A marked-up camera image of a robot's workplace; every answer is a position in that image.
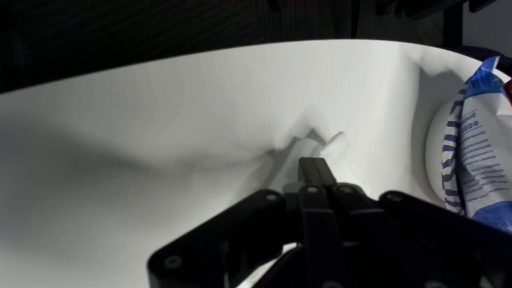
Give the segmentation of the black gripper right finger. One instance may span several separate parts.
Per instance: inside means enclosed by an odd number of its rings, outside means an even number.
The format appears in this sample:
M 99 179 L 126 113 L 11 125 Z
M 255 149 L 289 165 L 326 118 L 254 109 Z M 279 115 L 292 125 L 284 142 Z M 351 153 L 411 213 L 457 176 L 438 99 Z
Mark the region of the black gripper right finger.
M 342 288 L 512 288 L 508 233 L 396 190 L 372 200 L 324 161 L 318 253 Z

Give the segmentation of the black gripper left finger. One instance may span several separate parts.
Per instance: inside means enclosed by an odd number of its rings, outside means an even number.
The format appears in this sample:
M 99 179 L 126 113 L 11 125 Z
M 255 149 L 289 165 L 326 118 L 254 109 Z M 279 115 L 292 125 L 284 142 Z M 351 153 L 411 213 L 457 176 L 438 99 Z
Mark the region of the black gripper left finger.
M 323 158 L 297 160 L 291 192 L 259 189 L 175 240 L 147 261 L 150 288 L 235 288 L 286 243 L 302 241 L 300 189 L 329 185 Z

